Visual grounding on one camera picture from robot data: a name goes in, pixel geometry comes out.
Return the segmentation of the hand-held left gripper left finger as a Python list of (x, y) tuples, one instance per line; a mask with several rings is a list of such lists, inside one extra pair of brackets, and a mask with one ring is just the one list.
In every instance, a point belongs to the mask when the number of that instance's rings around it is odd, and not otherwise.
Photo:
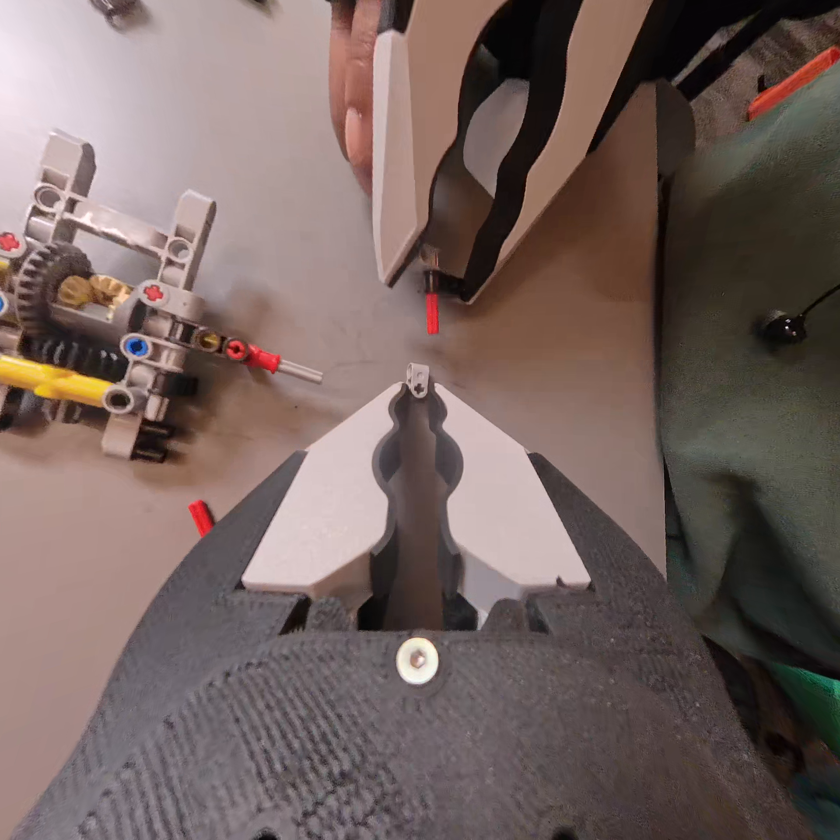
[(398, 566), (404, 384), (306, 450), (241, 583), (247, 592), (336, 599), (360, 629), (383, 629)]

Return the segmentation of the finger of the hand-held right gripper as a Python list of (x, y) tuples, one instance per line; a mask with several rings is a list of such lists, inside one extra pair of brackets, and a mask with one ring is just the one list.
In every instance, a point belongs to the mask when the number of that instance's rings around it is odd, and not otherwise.
[(372, 232), (393, 287), (429, 223), (434, 184), (459, 132), (463, 79), (504, 1), (382, 2), (373, 58)]
[(545, 2), (527, 80), (504, 80), (465, 133), (491, 195), (458, 296), (474, 302), (633, 96), (657, 38), (656, 2)]

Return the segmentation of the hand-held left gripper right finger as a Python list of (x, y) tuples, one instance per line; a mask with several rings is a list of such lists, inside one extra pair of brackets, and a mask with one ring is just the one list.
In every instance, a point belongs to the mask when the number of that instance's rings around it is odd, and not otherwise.
[(592, 578), (529, 451), (440, 384), (429, 393), (443, 482), (437, 566), (446, 629), (481, 628), (501, 601)]

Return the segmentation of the grey lego gearbox assembly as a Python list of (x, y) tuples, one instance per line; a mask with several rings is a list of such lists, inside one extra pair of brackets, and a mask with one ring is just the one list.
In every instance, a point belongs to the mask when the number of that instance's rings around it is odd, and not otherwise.
[(193, 289), (217, 211), (184, 192), (160, 229), (90, 199), (92, 145), (53, 131), (22, 228), (1, 236), (1, 427), (27, 408), (50, 424), (104, 416), (101, 451), (159, 465), (173, 401), (194, 397), (186, 369), (204, 354), (320, 385), (323, 374), (205, 324)]

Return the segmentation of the person's right hand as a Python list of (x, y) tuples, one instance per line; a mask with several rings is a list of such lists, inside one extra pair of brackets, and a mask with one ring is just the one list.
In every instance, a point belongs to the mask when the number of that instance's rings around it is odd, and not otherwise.
[(373, 59), (380, 1), (331, 2), (329, 108), (341, 152), (372, 194)]

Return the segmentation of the person's green hoodie torso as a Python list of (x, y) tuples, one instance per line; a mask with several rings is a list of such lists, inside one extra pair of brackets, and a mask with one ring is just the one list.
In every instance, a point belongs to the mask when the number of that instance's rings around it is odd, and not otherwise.
[(838, 65), (696, 152), (671, 183), (659, 430), (667, 575), (700, 631), (838, 677)]

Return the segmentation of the black hoodie drawstring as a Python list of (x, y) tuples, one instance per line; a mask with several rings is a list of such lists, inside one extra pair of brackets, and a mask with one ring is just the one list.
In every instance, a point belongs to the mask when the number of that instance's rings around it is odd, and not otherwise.
[(823, 294), (805, 306), (802, 311), (794, 315), (781, 310), (773, 310), (753, 324), (752, 334), (757, 340), (770, 348), (801, 344), (808, 338), (807, 319), (809, 315), (838, 292), (839, 284), (836, 284), (825, 290)]

